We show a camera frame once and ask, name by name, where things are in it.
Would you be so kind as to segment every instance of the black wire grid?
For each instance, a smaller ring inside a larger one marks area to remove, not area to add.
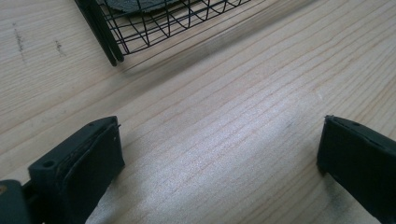
[[[107,58],[115,66],[123,56],[156,45],[204,21],[250,0],[162,0],[157,5],[122,12],[112,9],[107,0],[76,0]]]

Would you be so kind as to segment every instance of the wooden table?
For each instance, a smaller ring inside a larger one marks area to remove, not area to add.
[[[377,223],[316,154],[325,115],[396,139],[396,1],[252,1],[112,67],[74,1],[0,3],[0,177],[116,115],[88,223]]]

